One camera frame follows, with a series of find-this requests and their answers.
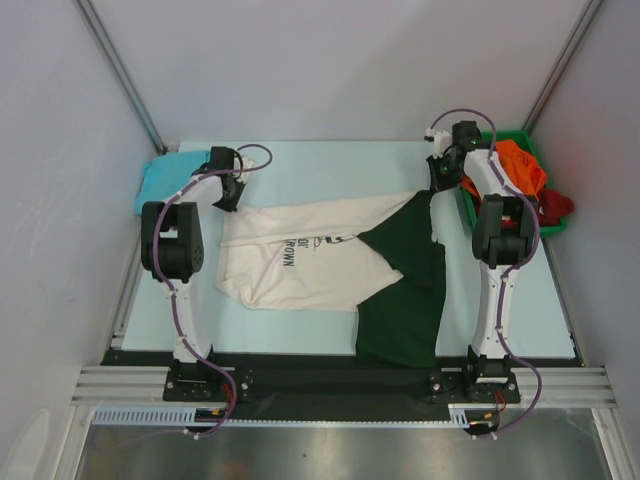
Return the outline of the white and green t-shirt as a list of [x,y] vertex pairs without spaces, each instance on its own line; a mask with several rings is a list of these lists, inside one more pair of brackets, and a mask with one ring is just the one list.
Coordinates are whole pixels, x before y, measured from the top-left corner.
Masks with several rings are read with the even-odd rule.
[[432,368],[446,299],[433,197],[242,207],[224,220],[216,287],[251,309],[352,312],[357,357]]

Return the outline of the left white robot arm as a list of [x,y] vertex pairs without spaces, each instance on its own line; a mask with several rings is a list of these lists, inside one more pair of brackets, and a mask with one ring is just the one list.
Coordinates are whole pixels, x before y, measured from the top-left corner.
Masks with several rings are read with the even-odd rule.
[[234,212],[254,161],[236,149],[167,154],[150,162],[136,199],[141,217],[140,259],[166,292],[174,329],[173,358],[180,365],[209,361],[196,276],[205,263],[201,215]]

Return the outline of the orange t-shirt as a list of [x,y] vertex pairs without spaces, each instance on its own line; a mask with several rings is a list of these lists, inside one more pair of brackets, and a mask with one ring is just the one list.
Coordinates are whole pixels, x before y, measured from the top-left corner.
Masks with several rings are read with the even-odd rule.
[[[521,149],[513,140],[498,141],[495,148],[491,160],[494,164],[500,163],[499,172],[504,184],[527,197],[538,199],[539,193],[546,185],[547,174],[539,166],[536,158]],[[490,194],[510,195],[487,163],[487,152],[484,150],[474,152],[467,158],[464,173],[462,187],[479,199]]]

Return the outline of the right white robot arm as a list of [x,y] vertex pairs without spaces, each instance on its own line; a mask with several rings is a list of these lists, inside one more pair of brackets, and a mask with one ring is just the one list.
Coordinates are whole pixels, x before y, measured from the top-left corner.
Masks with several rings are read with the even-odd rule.
[[443,192],[469,178],[481,196],[471,240],[480,267],[480,303],[461,388],[469,399],[484,401],[498,384],[509,382],[511,297],[519,270],[532,260],[540,240],[536,207],[509,178],[495,141],[483,139],[476,122],[460,121],[450,131],[431,126],[425,140],[433,147],[427,158],[431,189]]

